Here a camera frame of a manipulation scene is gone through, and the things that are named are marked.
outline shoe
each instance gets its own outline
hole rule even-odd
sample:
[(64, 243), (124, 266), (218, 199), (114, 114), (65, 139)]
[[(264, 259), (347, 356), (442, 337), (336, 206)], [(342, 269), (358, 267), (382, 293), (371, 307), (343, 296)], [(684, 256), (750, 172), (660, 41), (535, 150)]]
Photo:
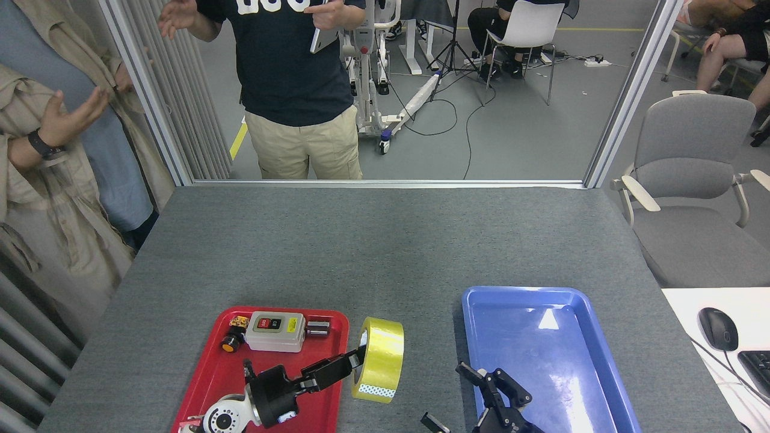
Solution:
[(495, 79), (497, 78), (498, 75), (500, 75), (500, 69), (497, 67), (496, 64), (492, 63), (492, 65), (489, 65), (487, 63), (484, 63), (479, 68), (479, 79), (481, 79), (481, 81), (484, 81), (484, 82), (487, 81), (490, 67), (492, 68), (492, 79)]
[(391, 27), (387, 30), (385, 33), (385, 40), (386, 41), (394, 41), (396, 38), (401, 36), (401, 33), (403, 32), (403, 29), (401, 28), (401, 21), (397, 22), (396, 25)]
[(517, 62), (515, 60), (508, 60), (503, 62), (503, 71), (511, 74), (511, 78), (524, 78), (524, 72), (521, 69), (521, 62)]
[(420, 30), (420, 37), (424, 40), (428, 40), (428, 24), (425, 23), (425, 21), (418, 19), (417, 20), (417, 30)]

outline black shorts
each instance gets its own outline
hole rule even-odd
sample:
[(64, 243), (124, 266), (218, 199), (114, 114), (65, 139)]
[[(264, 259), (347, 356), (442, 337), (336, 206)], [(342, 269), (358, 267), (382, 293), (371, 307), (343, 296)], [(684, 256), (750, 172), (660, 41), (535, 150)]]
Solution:
[(746, 60), (758, 60), (767, 63), (768, 41), (762, 31), (739, 33), (746, 48)]

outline vertical blinds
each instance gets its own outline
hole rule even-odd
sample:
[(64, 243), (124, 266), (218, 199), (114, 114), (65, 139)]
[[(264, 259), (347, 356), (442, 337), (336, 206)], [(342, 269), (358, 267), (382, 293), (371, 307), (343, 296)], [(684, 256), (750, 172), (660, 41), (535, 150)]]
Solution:
[(175, 183), (227, 179), (232, 160), (200, 52), (188, 32), (177, 32), (173, 41), (160, 37), (165, 3), (99, 0)]
[(8, 433), (35, 431), (80, 354), (27, 283), (0, 268), (0, 431)]

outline chair armrest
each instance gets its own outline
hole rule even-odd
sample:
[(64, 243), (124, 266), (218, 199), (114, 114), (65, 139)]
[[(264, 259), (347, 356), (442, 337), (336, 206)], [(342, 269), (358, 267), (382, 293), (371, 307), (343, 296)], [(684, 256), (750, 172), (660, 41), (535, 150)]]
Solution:
[(757, 183), (762, 185), (767, 191), (770, 191), (770, 176), (768, 176), (767, 173), (762, 170), (752, 170), (749, 173)]
[(623, 187), (631, 193), (634, 198), (644, 207), (648, 212), (660, 212), (661, 207), (658, 202), (647, 192), (647, 190), (636, 179), (631, 176), (621, 176), (620, 182)]

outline gray tabletop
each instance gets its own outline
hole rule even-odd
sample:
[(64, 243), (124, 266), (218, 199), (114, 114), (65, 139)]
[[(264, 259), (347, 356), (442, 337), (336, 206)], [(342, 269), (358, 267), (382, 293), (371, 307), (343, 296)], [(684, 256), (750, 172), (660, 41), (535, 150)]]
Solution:
[(171, 431), (234, 305), (341, 311), (349, 347), (366, 316), (402, 322), (396, 398), (344, 391), (337, 430), (427, 431), (429, 411), (470, 431), (473, 394), (454, 367), (475, 285), (582, 290), (645, 432), (741, 431), (602, 191), (265, 186), (174, 193), (39, 431)]

